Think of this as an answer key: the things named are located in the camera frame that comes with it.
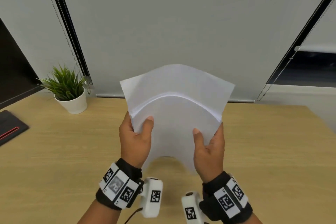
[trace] wrist strap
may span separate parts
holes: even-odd
[[[253,209],[247,196],[241,190],[236,180],[223,172],[208,184],[203,185],[203,201],[199,203],[202,212],[212,221],[221,220],[225,224],[245,222],[252,215]]]
[[[115,210],[131,207],[143,181],[141,169],[135,168],[120,158],[112,163],[99,182],[96,199],[101,204]]]

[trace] white flower pot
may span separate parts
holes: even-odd
[[[56,101],[60,103],[71,114],[78,114],[84,112],[87,108],[85,89],[82,95],[80,95],[78,98],[69,101],[59,101],[56,99]]]

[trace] desk surface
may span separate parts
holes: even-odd
[[[32,95],[7,110],[31,128],[0,147],[0,223],[76,223],[98,182],[119,158],[124,99],[89,98],[68,114],[55,100]],[[225,170],[233,173],[264,224],[336,223],[336,136],[304,106],[228,103]],[[160,214],[131,223],[186,223],[181,197],[201,180],[173,158],[144,176],[164,182]],[[138,207],[123,210],[119,223]]]

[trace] paper sheet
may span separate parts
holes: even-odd
[[[120,82],[135,132],[152,115],[152,147],[143,168],[160,156],[180,160],[194,171],[192,130],[208,144],[234,85],[185,65],[167,65]]]

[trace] potted plant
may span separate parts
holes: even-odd
[[[85,78],[78,79],[75,70],[68,69],[65,65],[59,69],[53,67],[53,78],[40,79],[46,89],[54,94],[54,98],[69,113],[78,114],[87,108],[86,94],[83,84]]]

